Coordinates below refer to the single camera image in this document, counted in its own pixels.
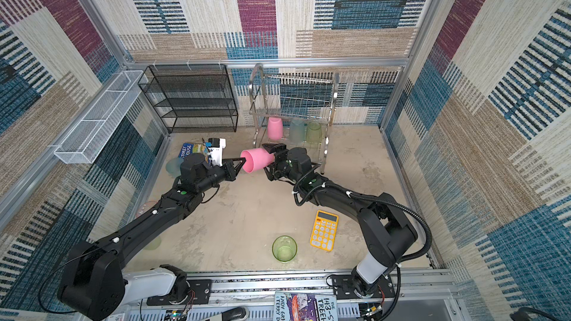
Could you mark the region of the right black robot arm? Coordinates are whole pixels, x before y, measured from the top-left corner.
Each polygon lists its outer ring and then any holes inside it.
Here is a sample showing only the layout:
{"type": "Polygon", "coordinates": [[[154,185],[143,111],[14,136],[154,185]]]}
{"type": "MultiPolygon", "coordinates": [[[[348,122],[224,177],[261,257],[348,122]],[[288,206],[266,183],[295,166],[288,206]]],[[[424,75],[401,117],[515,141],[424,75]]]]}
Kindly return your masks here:
{"type": "Polygon", "coordinates": [[[352,287],[359,297],[370,297],[379,279],[430,250],[433,236],[428,223],[390,194],[372,196],[336,184],[317,172],[320,165],[311,161],[305,148],[263,144],[263,150],[274,158],[264,168],[267,178],[293,183],[297,206],[328,207],[358,222],[367,246],[367,255],[352,270],[352,287]]]}

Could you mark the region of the silver wire dish rack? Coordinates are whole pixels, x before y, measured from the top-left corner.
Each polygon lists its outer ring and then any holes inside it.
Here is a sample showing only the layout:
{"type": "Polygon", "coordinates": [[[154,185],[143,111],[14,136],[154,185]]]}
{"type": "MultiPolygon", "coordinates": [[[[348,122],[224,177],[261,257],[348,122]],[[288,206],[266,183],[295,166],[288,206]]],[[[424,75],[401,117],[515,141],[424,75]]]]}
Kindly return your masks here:
{"type": "Polygon", "coordinates": [[[254,121],[253,147],[271,142],[268,138],[269,117],[280,117],[285,125],[280,142],[289,147],[304,147],[313,162],[319,163],[319,173],[325,172],[330,145],[330,128],[333,124],[339,93],[337,73],[271,73],[257,63],[248,80],[249,113],[254,121]],[[321,124],[321,144],[293,144],[288,139],[292,120],[321,124]]]}

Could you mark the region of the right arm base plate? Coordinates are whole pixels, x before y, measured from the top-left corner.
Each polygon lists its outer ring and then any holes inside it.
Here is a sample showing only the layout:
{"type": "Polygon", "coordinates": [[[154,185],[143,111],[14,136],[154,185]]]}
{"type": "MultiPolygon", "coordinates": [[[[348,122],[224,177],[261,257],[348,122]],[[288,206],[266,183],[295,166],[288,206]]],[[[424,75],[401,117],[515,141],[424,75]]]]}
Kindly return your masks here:
{"type": "Polygon", "coordinates": [[[381,276],[375,284],[367,284],[356,273],[330,274],[326,277],[326,284],[338,300],[393,298],[397,286],[389,276],[381,276]]]}

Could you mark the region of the teal translucent cup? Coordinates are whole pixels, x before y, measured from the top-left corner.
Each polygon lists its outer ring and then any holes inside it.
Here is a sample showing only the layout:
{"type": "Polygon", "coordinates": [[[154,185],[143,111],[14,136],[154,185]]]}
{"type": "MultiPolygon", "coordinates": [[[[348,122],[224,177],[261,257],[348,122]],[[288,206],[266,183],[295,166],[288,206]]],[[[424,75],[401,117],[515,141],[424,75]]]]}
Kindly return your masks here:
{"type": "Polygon", "coordinates": [[[301,144],[306,139],[306,125],[302,120],[294,119],[289,125],[288,139],[293,144],[301,144]]]}

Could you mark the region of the green translucent cup front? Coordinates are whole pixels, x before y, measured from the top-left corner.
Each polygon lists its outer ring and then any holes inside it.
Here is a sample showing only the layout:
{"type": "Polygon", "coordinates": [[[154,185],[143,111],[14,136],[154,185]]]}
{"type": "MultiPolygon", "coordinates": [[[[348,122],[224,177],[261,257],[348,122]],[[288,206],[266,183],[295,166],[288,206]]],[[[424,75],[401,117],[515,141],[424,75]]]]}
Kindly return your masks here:
{"type": "Polygon", "coordinates": [[[291,236],[279,236],[272,244],[272,254],[279,262],[290,262],[297,255],[297,242],[291,236]]]}

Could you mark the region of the pink cup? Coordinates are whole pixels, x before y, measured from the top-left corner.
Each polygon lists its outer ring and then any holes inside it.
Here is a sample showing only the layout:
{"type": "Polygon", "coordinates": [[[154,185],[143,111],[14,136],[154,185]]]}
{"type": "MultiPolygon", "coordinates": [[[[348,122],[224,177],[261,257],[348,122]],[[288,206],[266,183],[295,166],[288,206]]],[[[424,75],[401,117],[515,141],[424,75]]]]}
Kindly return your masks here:
{"type": "Polygon", "coordinates": [[[275,160],[275,156],[267,152],[264,148],[244,150],[240,157],[245,159],[242,169],[247,173],[253,173],[263,169],[275,160]]]}
{"type": "Polygon", "coordinates": [[[280,117],[269,117],[267,133],[270,141],[279,141],[283,138],[283,119],[280,117]]]}

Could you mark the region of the green translucent cup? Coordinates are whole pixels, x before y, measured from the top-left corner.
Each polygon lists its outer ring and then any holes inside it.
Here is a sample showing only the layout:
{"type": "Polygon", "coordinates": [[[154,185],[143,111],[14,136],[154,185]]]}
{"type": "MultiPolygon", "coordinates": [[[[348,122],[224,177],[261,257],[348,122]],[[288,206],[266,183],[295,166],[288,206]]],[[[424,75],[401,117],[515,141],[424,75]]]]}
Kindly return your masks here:
{"type": "Polygon", "coordinates": [[[311,121],[306,126],[306,142],[309,144],[321,144],[323,131],[320,123],[311,121]]]}
{"type": "Polygon", "coordinates": [[[279,262],[290,262],[297,255],[297,242],[291,236],[279,236],[272,244],[272,254],[279,262]]]}

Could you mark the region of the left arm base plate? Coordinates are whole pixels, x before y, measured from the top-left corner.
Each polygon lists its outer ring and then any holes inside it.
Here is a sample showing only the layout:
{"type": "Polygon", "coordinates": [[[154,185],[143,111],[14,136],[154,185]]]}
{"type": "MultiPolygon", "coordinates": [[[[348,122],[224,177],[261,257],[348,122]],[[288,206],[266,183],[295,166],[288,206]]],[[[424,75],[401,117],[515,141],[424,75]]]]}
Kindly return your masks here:
{"type": "Polygon", "coordinates": [[[150,297],[146,300],[146,306],[190,306],[206,305],[210,301],[212,279],[188,279],[187,286],[183,291],[182,298],[166,295],[150,297]]]}

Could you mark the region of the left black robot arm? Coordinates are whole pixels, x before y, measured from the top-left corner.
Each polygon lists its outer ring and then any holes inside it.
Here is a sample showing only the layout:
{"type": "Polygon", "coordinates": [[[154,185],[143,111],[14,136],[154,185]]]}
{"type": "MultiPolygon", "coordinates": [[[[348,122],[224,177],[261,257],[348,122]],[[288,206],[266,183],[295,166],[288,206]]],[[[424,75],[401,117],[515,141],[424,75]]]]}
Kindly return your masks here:
{"type": "Polygon", "coordinates": [[[104,320],[123,304],[153,297],[185,303],[187,274],[172,265],[131,274],[130,260],[169,227],[186,219],[203,202],[206,191],[223,181],[235,181],[245,158],[228,158],[212,165],[200,153],[187,156],[169,191],[140,217],[94,243],[80,242],[57,268],[62,274],[57,299],[70,312],[104,320]]]}

